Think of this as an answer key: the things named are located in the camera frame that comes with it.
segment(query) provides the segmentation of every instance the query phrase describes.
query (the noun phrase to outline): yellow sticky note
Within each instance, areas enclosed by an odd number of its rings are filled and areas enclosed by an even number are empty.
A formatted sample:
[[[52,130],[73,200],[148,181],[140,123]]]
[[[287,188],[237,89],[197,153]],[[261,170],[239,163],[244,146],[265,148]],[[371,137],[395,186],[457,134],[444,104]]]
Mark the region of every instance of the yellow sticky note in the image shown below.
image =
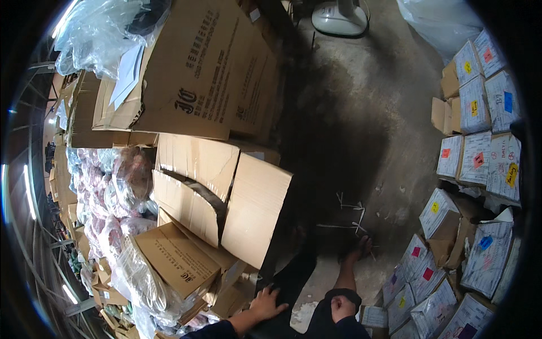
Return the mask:
[[[438,212],[438,202],[434,201],[433,204],[431,205],[431,212],[437,214]]]
[[[471,67],[470,67],[470,62],[466,61],[465,62],[465,72],[467,72],[467,74],[470,74],[470,72],[472,71]]]
[[[516,163],[511,163],[510,168],[508,169],[508,174],[506,175],[506,183],[508,186],[514,188],[515,186],[515,177],[518,176],[518,165]]]
[[[470,102],[470,114],[473,117],[476,117],[478,115],[478,100]]]

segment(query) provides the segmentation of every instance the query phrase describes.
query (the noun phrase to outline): flip-flop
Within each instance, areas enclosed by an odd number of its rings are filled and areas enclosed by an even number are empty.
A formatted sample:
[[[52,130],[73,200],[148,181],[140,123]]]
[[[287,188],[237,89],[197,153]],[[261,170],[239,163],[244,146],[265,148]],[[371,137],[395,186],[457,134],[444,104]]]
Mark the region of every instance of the flip-flop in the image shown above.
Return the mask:
[[[367,236],[367,240],[365,240],[365,242],[363,242],[362,244],[362,238],[364,236]],[[349,246],[348,250],[339,254],[339,258],[338,258],[338,261],[339,263],[342,263],[343,260],[346,258],[347,255],[349,255],[352,251],[354,251],[355,249],[359,248],[361,250],[361,255],[359,256],[359,259],[357,261],[360,261],[362,260],[363,258],[366,258],[369,256],[369,253],[365,253],[365,246],[367,245],[367,242],[369,240],[372,240],[371,236],[368,235],[368,234],[364,234],[362,235],[362,237],[356,242],[354,243],[352,246]]]

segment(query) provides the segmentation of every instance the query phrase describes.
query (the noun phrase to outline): open cardboard box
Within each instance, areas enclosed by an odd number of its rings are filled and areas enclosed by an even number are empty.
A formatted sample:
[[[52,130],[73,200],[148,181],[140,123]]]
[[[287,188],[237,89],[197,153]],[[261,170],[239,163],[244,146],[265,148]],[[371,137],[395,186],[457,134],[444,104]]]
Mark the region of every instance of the open cardboard box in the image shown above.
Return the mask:
[[[274,95],[275,70],[273,53],[234,2],[176,1],[143,52],[139,82],[116,110],[109,105],[115,82],[102,80],[93,129],[253,135]]]

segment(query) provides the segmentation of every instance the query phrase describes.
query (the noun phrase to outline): white plastic sack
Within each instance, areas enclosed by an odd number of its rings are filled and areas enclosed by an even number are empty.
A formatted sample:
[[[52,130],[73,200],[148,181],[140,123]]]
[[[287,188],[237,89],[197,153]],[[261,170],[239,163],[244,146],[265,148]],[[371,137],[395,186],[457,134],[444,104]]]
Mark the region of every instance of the white plastic sack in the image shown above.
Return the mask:
[[[437,50],[445,65],[483,28],[464,0],[397,0],[397,4],[403,18]]]

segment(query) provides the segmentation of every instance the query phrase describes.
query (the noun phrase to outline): white paper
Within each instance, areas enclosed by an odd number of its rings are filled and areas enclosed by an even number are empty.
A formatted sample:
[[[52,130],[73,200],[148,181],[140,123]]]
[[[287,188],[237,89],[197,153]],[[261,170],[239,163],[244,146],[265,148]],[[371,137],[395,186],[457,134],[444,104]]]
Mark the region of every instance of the white paper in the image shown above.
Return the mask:
[[[468,83],[482,72],[481,65],[474,54],[474,50],[474,45],[469,40],[454,57],[459,86]]]
[[[258,20],[258,18],[260,18],[260,10],[258,8],[256,8],[255,10],[250,12],[250,20],[252,22],[254,22],[254,21]]]
[[[124,53],[120,58],[119,77],[109,100],[109,104],[115,103],[115,110],[119,108],[139,82],[142,56],[143,46],[138,45]]]
[[[365,306],[363,308],[362,325],[369,327],[388,327],[388,311],[377,306]]]
[[[455,178],[459,168],[459,157],[463,136],[442,139],[441,150],[438,154],[437,174]]]
[[[484,223],[474,234],[467,267],[460,284],[491,299],[502,275],[512,241],[512,222]],[[482,244],[491,239],[484,249]]]
[[[486,185],[491,152],[491,131],[465,137],[459,180]]]
[[[411,320],[391,335],[390,339],[420,339],[416,325]]]
[[[391,303],[393,298],[399,293],[399,291],[405,286],[407,283],[405,276],[404,276],[404,270],[401,267],[401,265],[397,265],[395,269],[393,270],[393,273],[390,275],[388,279],[384,282],[384,285],[382,285],[382,296],[384,298],[384,307],[388,307],[388,305]]]
[[[493,136],[486,190],[519,201],[521,143],[511,133]]]
[[[467,134],[491,129],[491,119],[486,114],[486,90],[482,75],[459,88],[461,98],[461,130]]]
[[[407,282],[410,282],[416,278],[418,265],[420,262],[425,260],[427,252],[427,247],[423,243],[422,239],[420,239],[417,234],[414,234],[399,262]]]
[[[439,285],[445,275],[446,272],[443,269],[437,269],[433,253],[427,253],[425,259],[418,263],[415,279],[409,282],[416,303],[420,303],[427,298]]]
[[[508,291],[508,288],[510,287],[510,283],[512,283],[515,267],[518,263],[520,247],[521,240],[519,238],[515,238],[514,242],[512,243],[512,250],[510,251],[508,262],[506,263],[505,270],[502,273],[501,281],[497,285],[497,289],[495,290],[495,295],[493,296],[493,299],[491,299],[492,304],[498,305],[501,303],[506,292]]]
[[[505,71],[501,71],[491,79],[486,80],[485,87],[493,133],[509,131],[510,124],[518,120],[520,116],[518,94],[515,91],[512,77]],[[505,111],[505,95],[512,97],[511,112]]]
[[[505,65],[504,60],[499,57],[500,51],[497,50],[485,29],[474,40],[474,48],[486,78],[495,74]]]
[[[423,234],[425,234],[426,239],[430,239],[433,236],[449,210],[459,213],[457,206],[448,196],[448,193],[443,189],[435,188],[422,214],[420,214],[420,223],[422,224]]]
[[[492,316],[493,313],[487,307],[467,293],[438,339],[458,338],[462,331],[476,332],[472,336],[472,339],[476,339]]]
[[[416,305],[414,295],[409,284],[395,296],[388,307],[389,333],[395,332],[402,324],[410,318],[410,310]]]
[[[454,313],[454,305],[457,303],[454,291],[450,283],[444,279],[438,289],[426,300],[410,311],[410,316],[421,339],[429,339],[433,336],[441,324]]]

